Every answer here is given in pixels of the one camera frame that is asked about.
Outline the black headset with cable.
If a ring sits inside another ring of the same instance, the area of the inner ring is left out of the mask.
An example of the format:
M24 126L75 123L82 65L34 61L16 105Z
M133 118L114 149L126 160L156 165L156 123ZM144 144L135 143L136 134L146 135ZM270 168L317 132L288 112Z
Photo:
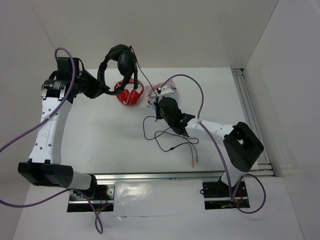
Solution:
M117 62L117 68L123 76L123 80L119 81L113 90L109 89L106 94L116 96L122 93L130 79L134 79L134 89L136 89L138 87L138 69L140 67L133 48L124 44L112 47L99 65L97 72L98 81L105 83L105 71L110 60ZM174 114L167 124L174 131L175 136L181 136L186 139L189 137L186 131L187 121L193 118L195 118L194 115L182 113L175 100Z

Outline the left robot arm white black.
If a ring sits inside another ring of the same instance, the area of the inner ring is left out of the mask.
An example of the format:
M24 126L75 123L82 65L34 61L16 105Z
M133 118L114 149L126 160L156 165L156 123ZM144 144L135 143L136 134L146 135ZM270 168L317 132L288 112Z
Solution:
M42 113L34 147L18 172L34 186L78 189L88 200L97 197L99 187L92 174L79 173L62 164L62 140L74 99L84 94L100 96L98 81L84 68L80 58L58 57L57 70L41 86Z

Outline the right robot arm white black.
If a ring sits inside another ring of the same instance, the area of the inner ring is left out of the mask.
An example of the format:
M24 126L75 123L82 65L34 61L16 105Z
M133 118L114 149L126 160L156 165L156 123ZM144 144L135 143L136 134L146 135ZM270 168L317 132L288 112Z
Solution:
M218 184L223 196L230 196L235 191L240 178L252 169L265 149L245 122L228 125L201 120L195 115L183 113L172 97L157 99L154 105L156 118L163 119L177 135L212 141L215 147L224 146L226 157L220 148L217 149L225 168Z

